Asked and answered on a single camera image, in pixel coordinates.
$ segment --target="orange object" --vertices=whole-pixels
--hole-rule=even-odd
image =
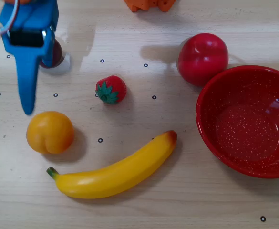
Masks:
[[[56,111],[36,115],[27,128],[27,142],[42,154],[59,154],[73,142],[74,128],[68,117]]]
[[[138,9],[148,10],[150,7],[159,7],[162,12],[168,12],[176,0],[124,0],[132,12]]]
[[[32,0],[20,0],[20,4],[27,4],[27,3],[31,2],[31,1]],[[4,0],[4,2],[14,4],[15,0]]]

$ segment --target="yellow banana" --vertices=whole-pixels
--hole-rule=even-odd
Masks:
[[[124,192],[154,173],[176,146],[177,134],[167,131],[136,153],[105,168],[81,173],[59,174],[54,168],[47,173],[65,195],[81,199],[105,198]]]

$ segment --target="blue robot gripper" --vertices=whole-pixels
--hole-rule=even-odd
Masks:
[[[4,4],[0,15],[3,25],[10,19],[13,7],[13,4]],[[20,5],[13,27],[2,35],[6,51],[16,60],[21,105],[27,115],[34,110],[41,60],[46,66],[52,66],[58,19],[57,0],[36,0]]]

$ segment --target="orange toy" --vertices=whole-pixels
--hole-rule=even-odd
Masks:
[[[148,10],[150,7],[159,7],[162,12],[168,12],[176,0],[124,0],[132,12],[138,9]]]

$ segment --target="red bowl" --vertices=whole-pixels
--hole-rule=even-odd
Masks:
[[[252,177],[279,178],[279,71],[240,66],[218,74],[198,98],[196,122],[223,163]]]

